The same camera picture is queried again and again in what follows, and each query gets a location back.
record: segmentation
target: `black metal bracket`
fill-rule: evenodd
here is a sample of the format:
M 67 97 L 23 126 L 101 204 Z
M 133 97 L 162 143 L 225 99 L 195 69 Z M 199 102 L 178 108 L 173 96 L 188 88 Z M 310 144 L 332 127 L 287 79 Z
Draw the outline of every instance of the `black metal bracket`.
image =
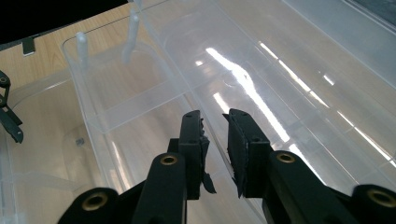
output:
M 23 131 L 19 125 L 22 124 L 22 121 L 7 105 L 10 86 L 11 81 L 9 77 L 0 70 L 0 88 L 5 89 L 4 96 L 0 94 L 0 122 L 6 131 L 11 134 L 15 142 L 21 143 L 23 140 Z
M 23 56 L 29 56 L 35 53 L 35 37 L 38 35 L 31 35 L 22 40 Z

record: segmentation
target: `transparent plastic container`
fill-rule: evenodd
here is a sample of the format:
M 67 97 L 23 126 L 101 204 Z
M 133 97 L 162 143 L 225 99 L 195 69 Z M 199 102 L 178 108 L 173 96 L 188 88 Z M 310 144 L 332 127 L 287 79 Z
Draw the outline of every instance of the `transparent plastic container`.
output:
M 201 108 L 172 59 L 142 23 L 131 50 L 130 22 L 131 18 L 115 21 L 64 42 L 95 158 L 106 186 L 118 193 L 147 178 L 152 160 L 166 152 L 171 138 L 179 137 L 182 116 Z M 106 35 L 113 42 L 102 49 L 96 44 Z M 81 49 L 87 57 L 78 52 Z M 202 188 L 200 200 L 188 202 L 188 222 L 263 223 L 260 202 L 235 194 L 205 111 L 201 112 L 211 141 L 205 169 L 217 194 Z
M 55 223 L 87 189 L 123 193 L 195 109 L 218 193 L 188 202 L 188 223 L 265 223 L 261 200 L 237 197 L 229 108 L 329 187 L 396 190 L 395 34 L 343 1 L 320 2 L 136 1 L 132 17 L 66 40 L 73 81 L 64 71 L 11 92 L 25 140 L 0 142 L 0 223 Z
M 215 186 L 226 190 L 218 182 L 232 173 L 222 114 L 237 108 L 257 121 L 275 150 L 299 155 L 327 186 L 348 195 L 356 185 L 368 183 L 396 190 L 396 91 L 381 76 L 385 70 L 375 70 L 362 54 L 349 50 L 353 46 L 329 35 L 337 24 L 341 29 L 339 22 L 331 23 L 332 16 L 311 21 L 304 10 L 275 0 L 143 1 L 141 6 L 140 33 L 128 63 L 122 60 L 128 18 L 86 34 L 85 63 L 75 38 L 64 43 L 95 155 L 110 186 L 126 190 L 143 180 L 154 156 L 177 136 L 182 114 L 200 109 L 212 143 L 209 170 Z M 351 26 L 365 17 L 346 3 L 337 6 L 353 12 L 345 13 Z M 373 41 L 387 34 L 394 46 L 394 33 L 380 24 L 375 29 L 383 33 L 377 39 L 373 35 Z M 94 43 L 103 32 L 123 39 L 115 47 L 98 49 Z M 148 72 L 148 66 L 156 69 Z M 135 82 L 142 84 L 122 86 Z M 111 179 L 113 170 L 118 175 Z M 236 197 L 236 191 L 227 193 L 227 200 Z M 219 206 L 216 196 L 208 200 Z M 236 203 L 227 211 L 262 218 L 260 200 L 246 202 L 243 210 Z

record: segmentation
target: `black object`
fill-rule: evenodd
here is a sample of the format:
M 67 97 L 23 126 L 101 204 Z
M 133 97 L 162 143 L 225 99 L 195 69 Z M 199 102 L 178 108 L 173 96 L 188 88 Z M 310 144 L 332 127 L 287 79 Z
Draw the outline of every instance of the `black object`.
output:
M 246 112 L 230 109 L 228 152 L 238 196 L 262 198 L 270 224 L 396 223 L 396 193 L 376 185 L 360 185 L 352 196 L 323 185 L 304 161 L 288 151 L 273 151 Z M 169 141 L 157 156 L 146 181 L 118 195 L 97 188 L 81 194 L 59 224 L 186 223 L 187 200 L 200 197 L 199 187 L 216 192 L 205 173 L 209 141 L 200 112 L 183 117 L 180 138 Z
M 204 136 L 200 111 L 192 111 L 181 123 L 180 138 L 169 141 L 166 153 L 157 156 L 145 181 L 123 192 L 96 188 L 79 195 L 59 224 L 186 223 L 187 200 L 198 200 L 204 183 L 215 193 L 205 172 L 209 140 Z
M 23 141 L 23 131 L 19 125 L 22 124 L 22 121 L 7 105 L 10 86 L 9 77 L 0 70 L 0 88 L 5 89 L 4 96 L 0 94 L 0 122 L 15 142 L 21 143 Z
M 351 197 L 323 185 L 292 152 L 273 151 L 246 112 L 230 109 L 228 152 L 238 195 L 262 198 L 268 223 L 396 223 L 396 194 L 360 185 Z
M 23 56 L 29 56 L 35 53 L 35 37 L 29 36 L 22 40 Z

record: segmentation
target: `plastic peg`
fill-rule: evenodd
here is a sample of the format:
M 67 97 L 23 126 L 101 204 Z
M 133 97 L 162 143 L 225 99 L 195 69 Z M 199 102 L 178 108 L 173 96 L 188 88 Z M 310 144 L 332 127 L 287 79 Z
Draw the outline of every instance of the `plastic peg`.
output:
M 141 10 L 142 9 L 142 0 L 134 0 L 134 2 L 136 3 L 139 10 Z
M 83 32 L 76 33 L 78 59 L 82 69 L 88 67 L 88 39 Z
M 136 45 L 137 31 L 139 28 L 139 17 L 137 13 L 131 8 L 130 18 L 129 18 L 129 27 L 128 27 L 128 39 L 126 41 L 126 45 L 124 50 L 122 51 L 122 60 L 125 63 L 128 63 L 131 59 L 132 51 Z

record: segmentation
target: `wooden table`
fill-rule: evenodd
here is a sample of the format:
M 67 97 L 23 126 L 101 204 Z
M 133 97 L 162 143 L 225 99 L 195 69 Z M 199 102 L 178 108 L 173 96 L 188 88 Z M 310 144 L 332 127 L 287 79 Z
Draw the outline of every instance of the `wooden table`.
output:
M 11 79 L 11 90 L 67 68 L 62 53 L 63 42 L 77 32 L 86 32 L 129 15 L 133 6 L 127 3 L 99 15 L 76 22 L 52 33 L 35 38 L 35 53 L 23 56 L 22 45 L 0 51 L 0 70 Z

